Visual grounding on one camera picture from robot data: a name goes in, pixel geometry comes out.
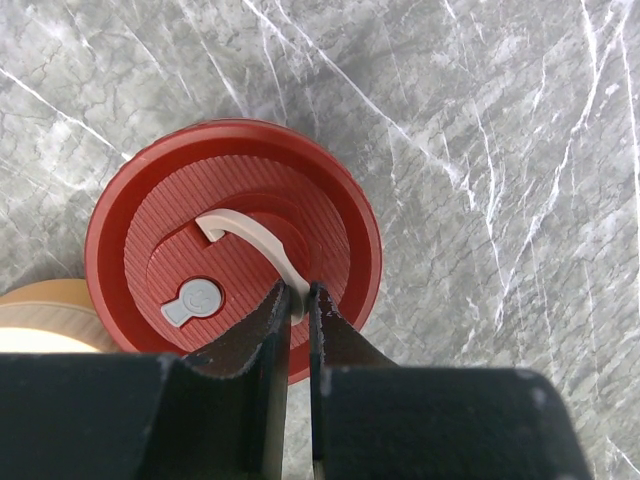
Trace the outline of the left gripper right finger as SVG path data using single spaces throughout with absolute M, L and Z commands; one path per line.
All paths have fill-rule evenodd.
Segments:
M 565 404 L 520 368 L 400 366 L 309 297 L 313 472 L 318 479 L 587 479 Z

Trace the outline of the cream round lid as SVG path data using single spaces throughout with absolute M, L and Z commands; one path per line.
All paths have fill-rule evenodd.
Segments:
M 104 350 L 97 318 L 62 304 L 1 306 L 2 353 L 97 353 Z

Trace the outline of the red round lid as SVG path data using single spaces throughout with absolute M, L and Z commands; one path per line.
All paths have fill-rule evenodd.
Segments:
M 85 272 L 106 330 L 128 352 L 191 353 L 254 310 L 278 280 L 240 237 L 210 241 L 197 219 L 229 209 L 272 232 L 355 328 L 367 321 L 383 249 L 362 188 L 306 136 L 225 119 L 169 134 L 108 183 L 89 221 Z

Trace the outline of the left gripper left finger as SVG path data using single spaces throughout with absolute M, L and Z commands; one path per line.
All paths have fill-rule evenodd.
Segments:
M 5 479 L 278 479 L 291 291 L 186 356 L 1 358 Z

